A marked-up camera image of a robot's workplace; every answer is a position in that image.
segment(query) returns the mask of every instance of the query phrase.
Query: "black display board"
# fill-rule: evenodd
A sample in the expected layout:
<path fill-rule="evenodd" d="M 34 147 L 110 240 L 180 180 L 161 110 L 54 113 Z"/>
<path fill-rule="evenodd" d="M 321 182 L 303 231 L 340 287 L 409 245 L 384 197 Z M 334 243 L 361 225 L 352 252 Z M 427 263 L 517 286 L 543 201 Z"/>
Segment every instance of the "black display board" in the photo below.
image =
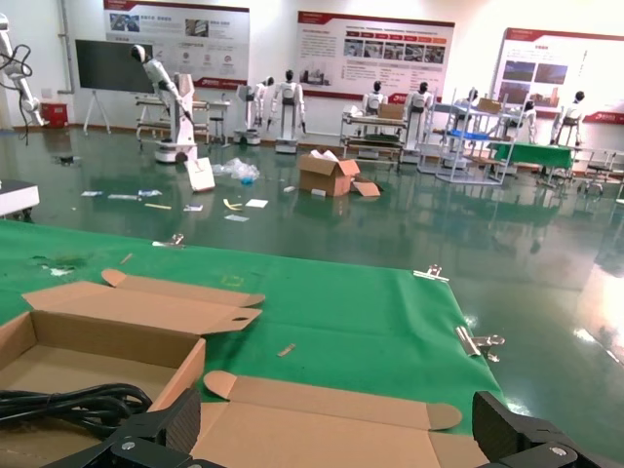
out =
<path fill-rule="evenodd" d="M 76 40 L 80 86 L 93 90 L 153 93 L 143 66 L 130 56 L 132 46 L 118 42 Z M 151 56 L 152 46 L 142 46 Z"/>

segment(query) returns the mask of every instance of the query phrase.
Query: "cardboard box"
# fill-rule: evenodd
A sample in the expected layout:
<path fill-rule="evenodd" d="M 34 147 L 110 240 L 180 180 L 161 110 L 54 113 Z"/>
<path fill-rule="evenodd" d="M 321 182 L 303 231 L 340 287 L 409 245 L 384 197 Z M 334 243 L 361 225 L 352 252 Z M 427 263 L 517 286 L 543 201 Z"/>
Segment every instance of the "cardboard box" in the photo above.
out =
<path fill-rule="evenodd" d="M 204 373 L 202 334 L 243 329 L 264 296 L 102 273 L 23 297 L 34 310 L 0 327 L 0 389 L 65 393 L 130 383 L 167 408 Z M 98 443 L 54 420 L 0 430 L 0 468 L 35 468 Z"/>
<path fill-rule="evenodd" d="M 456 408 L 278 380 L 210 372 L 204 382 L 229 403 L 202 406 L 192 454 L 248 468 L 474 468 L 488 463 L 455 426 Z"/>
<path fill-rule="evenodd" d="M 486 99 L 485 97 L 482 97 L 481 99 L 479 99 L 477 109 L 481 110 L 482 112 L 487 112 L 489 114 L 497 114 L 503 109 L 503 104 L 501 104 L 497 100 Z"/>
<path fill-rule="evenodd" d="M 403 120 L 404 108 L 400 104 L 381 104 L 379 106 L 380 119 Z"/>
<path fill-rule="evenodd" d="M 328 161 L 304 154 L 299 158 L 299 188 L 323 190 L 330 197 L 349 193 L 351 179 L 360 173 L 358 163 L 352 159 Z"/>

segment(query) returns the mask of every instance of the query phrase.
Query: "green cloth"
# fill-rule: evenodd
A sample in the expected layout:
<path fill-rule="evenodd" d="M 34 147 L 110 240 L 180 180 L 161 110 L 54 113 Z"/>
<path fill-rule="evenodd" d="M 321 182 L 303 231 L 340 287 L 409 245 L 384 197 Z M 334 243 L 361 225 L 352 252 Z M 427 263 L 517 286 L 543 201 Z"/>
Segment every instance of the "green cloth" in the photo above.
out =
<path fill-rule="evenodd" d="M 490 149 L 496 150 L 494 159 L 507 159 L 511 145 L 492 143 Z M 538 144 L 516 143 L 511 153 L 511 163 L 529 163 L 549 168 L 572 167 L 572 150 L 559 146 L 541 146 Z"/>
<path fill-rule="evenodd" d="M 13 221 L 0 221 L 0 245 L 0 322 L 27 310 L 22 293 L 77 280 L 101 282 L 101 270 L 119 268 L 266 294 L 262 314 L 245 331 L 209 336 L 207 371 L 446 402 L 464 415 L 456 433 L 470 433 L 475 391 L 502 398 L 484 358 L 467 357 L 459 345 L 454 328 L 465 320 L 449 285 L 410 271 L 155 248 L 140 239 Z M 55 277 L 50 267 L 73 270 Z M 291 343 L 294 350 L 279 358 Z"/>

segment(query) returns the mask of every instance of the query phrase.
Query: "epoxy floor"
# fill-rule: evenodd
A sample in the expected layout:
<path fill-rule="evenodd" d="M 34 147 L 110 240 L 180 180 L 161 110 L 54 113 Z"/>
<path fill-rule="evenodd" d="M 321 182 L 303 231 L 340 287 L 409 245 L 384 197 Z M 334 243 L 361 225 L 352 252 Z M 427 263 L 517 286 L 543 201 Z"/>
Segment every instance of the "epoxy floor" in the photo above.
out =
<path fill-rule="evenodd" d="M 624 462 L 624 207 L 614 203 L 617 186 L 596 200 L 537 187 L 530 175 L 509 178 L 501 190 L 367 165 L 366 175 L 384 188 L 380 199 L 319 199 L 284 192 L 297 184 L 294 157 L 232 146 L 213 150 L 212 163 L 240 157 L 258 166 L 260 179 L 244 186 L 218 177 L 215 191 L 193 195 L 185 170 L 156 165 L 151 150 L 139 153 L 130 134 L 31 134 L 27 147 L 1 136 L 0 178 L 39 184 L 33 222 L 41 224 L 150 240 L 182 233 L 193 245 L 393 268 L 440 264 L 473 333 L 507 340 L 490 366 L 510 407 L 550 419 L 585 449 Z M 59 163 L 69 155 L 80 159 Z M 142 202 L 80 196 L 140 189 L 163 195 Z M 251 198 L 268 205 L 238 214 L 246 222 L 224 218 L 233 212 L 223 199 Z M 186 213 L 187 203 L 204 209 Z"/>

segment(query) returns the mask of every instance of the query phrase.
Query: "red and white poster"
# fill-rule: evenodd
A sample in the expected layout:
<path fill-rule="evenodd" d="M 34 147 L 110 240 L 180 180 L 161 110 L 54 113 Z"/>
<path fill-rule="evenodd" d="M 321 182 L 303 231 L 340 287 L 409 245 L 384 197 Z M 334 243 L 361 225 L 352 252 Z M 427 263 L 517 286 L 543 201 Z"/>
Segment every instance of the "red and white poster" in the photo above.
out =
<path fill-rule="evenodd" d="M 247 84 L 248 8 L 143 0 L 103 0 L 106 40 L 149 44 L 170 73 L 189 73 L 198 88 Z"/>
<path fill-rule="evenodd" d="M 549 116 L 583 91 L 586 122 L 624 124 L 623 54 L 624 36 L 509 28 L 493 95 L 515 104 L 530 97 Z"/>
<path fill-rule="evenodd" d="M 394 103 L 421 82 L 442 95 L 453 22 L 299 12 L 295 79 L 308 96 L 360 99 L 381 81 Z"/>

